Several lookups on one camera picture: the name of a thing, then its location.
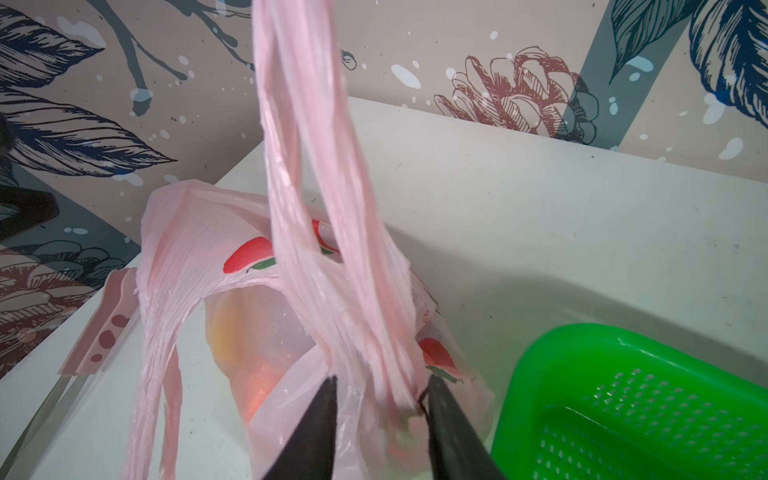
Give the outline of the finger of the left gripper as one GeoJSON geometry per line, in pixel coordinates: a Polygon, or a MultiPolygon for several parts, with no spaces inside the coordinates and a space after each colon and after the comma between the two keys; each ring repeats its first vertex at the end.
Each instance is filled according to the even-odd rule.
{"type": "Polygon", "coordinates": [[[17,137],[1,115],[1,239],[43,225],[60,214],[56,197],[46,191],[20,187],[13,177],[9,155],[17,137]]]}

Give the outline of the pink plastic bag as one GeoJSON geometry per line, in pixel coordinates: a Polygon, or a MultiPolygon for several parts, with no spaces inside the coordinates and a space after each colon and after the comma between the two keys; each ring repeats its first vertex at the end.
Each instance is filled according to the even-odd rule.
{"type": "Polygon", "coordinates": [[[254,64],[266,195],[197,180],[154,191],[136,275],[142,369],[123,469],[176,475],[182,376],[177,337],[209,296],[282,293],[315,345],[246,427],[263,479],[322,382],[337,377],[332,479],[410,478],[431,470],[424,390],[442,378],[484,444],[494,398],[465,362],[434,298],[381,219],[348,96],[328,1],[256,1],[254,64]]]}

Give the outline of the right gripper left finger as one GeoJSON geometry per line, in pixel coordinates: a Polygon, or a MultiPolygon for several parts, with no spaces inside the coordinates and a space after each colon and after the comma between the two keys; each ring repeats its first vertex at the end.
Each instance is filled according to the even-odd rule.
{"type": "Polygon", "coordinates": [[[263,480],[331,480],[337,432],[337,377],[326,378],[263,480]]]}

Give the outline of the orange fruit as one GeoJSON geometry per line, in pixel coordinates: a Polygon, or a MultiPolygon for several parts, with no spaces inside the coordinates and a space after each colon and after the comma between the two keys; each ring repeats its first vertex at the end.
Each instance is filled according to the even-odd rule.
{"type": "Polygon", "coordinates": [[[286,297],[272,288],[232,289],[209,296],[204,305],[207,343],[247,424],[315,342],[286,297]]]}

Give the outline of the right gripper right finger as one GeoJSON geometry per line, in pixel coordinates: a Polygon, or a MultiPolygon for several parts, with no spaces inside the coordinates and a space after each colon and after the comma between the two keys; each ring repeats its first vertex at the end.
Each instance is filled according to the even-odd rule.
{"type": "Polygon", "coordinates": [[[429,458],[435,480],[503,480],[446,382],[435,375],[424,390],[429,458]]]}

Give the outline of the green plastic basket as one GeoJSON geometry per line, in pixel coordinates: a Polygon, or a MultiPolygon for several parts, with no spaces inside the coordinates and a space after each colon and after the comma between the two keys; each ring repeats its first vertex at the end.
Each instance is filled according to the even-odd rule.
{"type": "Polygon", "coordinates": [[[763,387],[607,325],[556,328],[519,359],[491,455],[509,479],[763,479],[763,387]]]}

